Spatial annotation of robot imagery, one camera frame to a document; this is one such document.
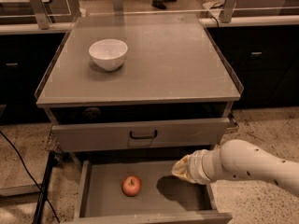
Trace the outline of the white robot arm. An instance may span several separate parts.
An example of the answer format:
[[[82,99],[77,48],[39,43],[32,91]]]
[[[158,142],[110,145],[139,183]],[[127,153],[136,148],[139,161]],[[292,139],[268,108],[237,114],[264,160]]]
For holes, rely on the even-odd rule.
[[[196,150],[177,161],[172,175],[200,185],[219,180],[259,180],[299,196],[299,163],[276,157],[250,142],[235,139],[213,150]]]

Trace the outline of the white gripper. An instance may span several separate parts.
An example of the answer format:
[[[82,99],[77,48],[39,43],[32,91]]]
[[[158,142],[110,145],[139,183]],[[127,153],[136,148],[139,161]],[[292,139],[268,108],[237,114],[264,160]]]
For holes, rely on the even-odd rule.
[[[185,155],[172,167],[172,175],[195,184],[207,185],[212,183],[204,169],[204,157],[209,153],[209,150],[202,149],[194,151],[191,156]]]

